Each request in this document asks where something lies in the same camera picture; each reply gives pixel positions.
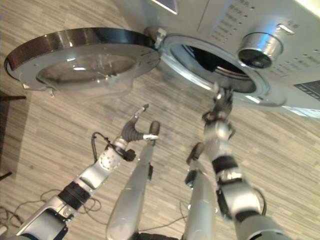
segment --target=robot forearm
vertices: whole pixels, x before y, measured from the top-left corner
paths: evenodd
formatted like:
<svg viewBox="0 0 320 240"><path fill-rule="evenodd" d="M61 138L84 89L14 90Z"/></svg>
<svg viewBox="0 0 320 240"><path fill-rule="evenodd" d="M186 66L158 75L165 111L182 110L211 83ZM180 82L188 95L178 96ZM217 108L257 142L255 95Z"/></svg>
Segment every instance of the robot forearm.
<svg viewBox="0 0 320 240"><path fill-rule="evenodd" d="M38 240L62 239L68 231L66 222L76 216L78 209L105 183L109 175L119 167L122 159L133 161L136 155L133 150L126 150L128 143L158 138L157 135L143 134L135 129L140 114L147 107L148 105L142 106L126 123L120 136L112 144L108 141L96 162L25 221L16 235Z"/></svg>
<svg viewBox="0 0 320 240"><path fill-rule="evenodd" d="M231 91L224 90L214 102L213 111L202 118L206 122L205 151L215 172L222 216L234 222L238 240L289 240L279 225L261 215L256 191L233 157L229 139L235 131L227 120L232 108Z"/></svg>

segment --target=white washing machine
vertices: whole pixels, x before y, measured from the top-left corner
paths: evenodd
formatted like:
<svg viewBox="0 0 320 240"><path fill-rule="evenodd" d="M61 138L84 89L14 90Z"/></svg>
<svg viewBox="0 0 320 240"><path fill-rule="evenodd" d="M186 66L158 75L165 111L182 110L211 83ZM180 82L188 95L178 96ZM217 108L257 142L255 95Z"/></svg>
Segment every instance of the white washing machine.
<svg viewBox="0 0 320 240"><path fill-rule="evenodd" d="M31 91L116 89L158 67L177 88L320 118L320 1L115 1L131 31L78 28L24 43L5 69Z"/></svg>

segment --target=wood laminate flooring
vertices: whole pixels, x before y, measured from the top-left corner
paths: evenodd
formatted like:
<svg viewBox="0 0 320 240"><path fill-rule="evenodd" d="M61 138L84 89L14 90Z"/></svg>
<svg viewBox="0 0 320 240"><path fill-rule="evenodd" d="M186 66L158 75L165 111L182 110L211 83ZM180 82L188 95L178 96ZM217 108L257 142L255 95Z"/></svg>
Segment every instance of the wood laminate flooring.
<svg viewBox="0 0 320 240"><path fill-rule="evenodd" d="M132 91L120 98L88 100L78 104L66 96L50 98L46 92L24 92L2 64L18 45L63 29L83 27L129 28L109 0L2 0L1 1L1 91L27 96L10 103L1 157L1 174L14 175L0 183L0 204L10 210L25 201L39 199L50 189L62 189L93 162L90 137L98 131L114 139L129 116L150 104L137 124L147 131L152 120L161 122L160 139L153 158L153 179L147 185L140 229L167 224L181 216L179 201L187 203L191 190L184 185L185 159L203 140L201 115L211 99L197 90L173 88L157 69L134 80ZM230 119L237 129L231 140L234 155L250 182L266 197L267 215L293 239L320 239L320 120L255 109L235 107ZM143 142L131 147L139 153ZM98 151L103 144L98 144ZM214 183L211 164L205 156ZM124 162L96 197L102 209L91 215L106 223L135 162ZM40 203L28 204L18 214L26 219ZM154 229L180 238L184 221ZM79 215L69 225L67 240L103 240L105 226L88 215ZM236 239L234 227L217 214L216 239Z"/></svg>

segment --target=black cable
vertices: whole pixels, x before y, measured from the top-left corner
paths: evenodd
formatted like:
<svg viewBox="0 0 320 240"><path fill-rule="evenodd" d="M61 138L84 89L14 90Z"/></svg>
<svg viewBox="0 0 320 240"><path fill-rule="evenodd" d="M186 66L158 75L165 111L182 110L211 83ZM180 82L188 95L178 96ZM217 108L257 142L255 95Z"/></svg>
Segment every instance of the black cable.
<svg viewBox="0 0 320 240"><path fill-rule="evenodd" d="M147 229L143 229L141 230L141 232L145 232L145 231L149 231L149 230L153 230L153 229L161 229L161 228L164 228L164 227L168 227L172 224L174 224L175 222L178 222L179 220L185 218L185 216L182 216L182 217L179 217L178 219L168 223L168 224L165 224L165 225L161 225L161 226L155 226L155 227L151 227L151 228L147 228Z"/></svg>
<svg viewBox="0 0 320 240"><path fill-rule="evenodd" d="M182 201L179 201L179 210L180 210L181 216L183 217L183 221L186 223L187 221L186 221L186 217L185 217L184 214L182 213L181 203L182 203Z"/></svg>
<svg viewBox="0 0 320 240"><path fill-rule="evenodd" d="M257 193L259 193L259 195L260 195L261 198L262 198L263 208L262 208L261 215L265 216L266 213L267 213L267 201L266 201L266 199L265 199L265 196L264 196L264 194L262 193L262 191L260 191L258 188L254 187L253 189L254 189L255 191L257 191Z"/></svg>
<svg viewBox="0 0 320 240"><path fill-rule="evenodd" d="M181 217L177 218L176 220L173 220L172 222L169 222L168 224L155 226L155 227L151 227L151 228L147 228L147 229L143 229L143 230L140 230L140 231L141 232L145 232L145 231L149 231L149 230L153 230L153 229L161 229L161 228L169 227L170 225L180 221L181 219L183 219L184 222L186 222L186 217L187 216L184 216L183 213L182 213L181 203L182 203L182 201L180 200L179 201L179 209L180 209Z"/></svg>
<svg viewBox="0 0 320 240"><path fill-rule="evenodd" d="M101 136L103 138L103 140L105 140L108 144L110 144L109 139L107 137L105 137L104 135L102 135L100 132L95 131L94 133L92 133L92 135L91 135L91 148L92 148L94 162L98 161L97 149L96 149L96 138L97 138L96 135Z"/></svg>
<svg viewBox="0 0 320 240"><path fill-rule="evenodd" d="M42 203L46 203L47 200L44 198L44 196L45 196L46 194L48 194L48 193L50 193L50 192L54 192L54 191L61 192L60 189L51 189L51 190L49 190L49 191L46 191L46 192L44 192L44 193L42 193L42 194L40 195L40 200L23 202L23 203L19 204L19 205L15 208L14 211L10 211L10 210L8 210L8 209L5 208L5 207L0 206L0 210L4 210L4 213L5 213L5 217L0 217L0 222L1 222L1 224L4 225L4 222L3 222L3 221L5 221L5 222L9 221L9 224L10 224L11 226L13 226L13 227L15 227L15 228L20 228L20 226L23 224L24 221L23 221L23 219L18 215L18 210L19 210L23 205L26 205L26 204L41 203L41 202L42 202ZM99 224L107 225L107 224L105 224L105 223L103 223L103 222L101 222L101 221L96 220L96 219L90 214L90 212L97 212L97 211L99 211L99 210L102 208L101 202L100 202L98 199L94 198L94 197L90 198L89 200L92 200L92 201L93 201L93 202L92 202L92 205L91 205L90 207L87 207L87 206L84 204L84 205L83 205L84 212L80 212L80 211L78 211L78 212L79 212L80 214L87 214L92 220L94 220L95 222L97 222L97 223L99 223ZM15 223L13 222L13 219L16 219L16 220L19 222L19 224L15 224Z"/></svg>

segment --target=silver robot leg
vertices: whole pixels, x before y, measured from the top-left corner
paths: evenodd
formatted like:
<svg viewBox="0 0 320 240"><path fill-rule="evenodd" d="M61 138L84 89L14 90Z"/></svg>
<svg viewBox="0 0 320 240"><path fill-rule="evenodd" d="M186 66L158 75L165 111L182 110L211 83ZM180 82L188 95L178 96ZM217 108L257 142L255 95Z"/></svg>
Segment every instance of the silver robot leg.
<svg viewBox="0 0 320 240"><path fill-rule="evenodd" d="M190 210L186 221L183 240L214 240L216 232L216 200L207 173L198 157L203 143L198 143L192 150L187 163L190 165L185 183L193 189Z"/></svg>
<svg viewBox="0 0 320 240"><path fill-rule="evenodd" d="M138 232L153 152L153 143L148 142L109 218L106 227L108 240L129 240Z"/></svg>

